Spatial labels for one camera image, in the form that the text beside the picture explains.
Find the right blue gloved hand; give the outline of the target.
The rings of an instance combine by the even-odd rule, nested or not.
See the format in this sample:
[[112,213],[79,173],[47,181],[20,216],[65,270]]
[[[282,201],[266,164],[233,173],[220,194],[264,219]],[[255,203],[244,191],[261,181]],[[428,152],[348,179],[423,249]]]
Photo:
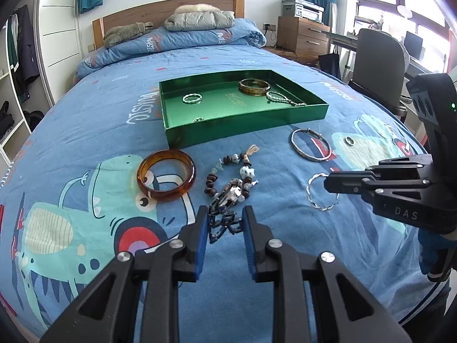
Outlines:
[[421,272],[430,280],[438,281],[447,276],[450,269],[456,270],[456,231],[440,235],[421,228],[418,241]]

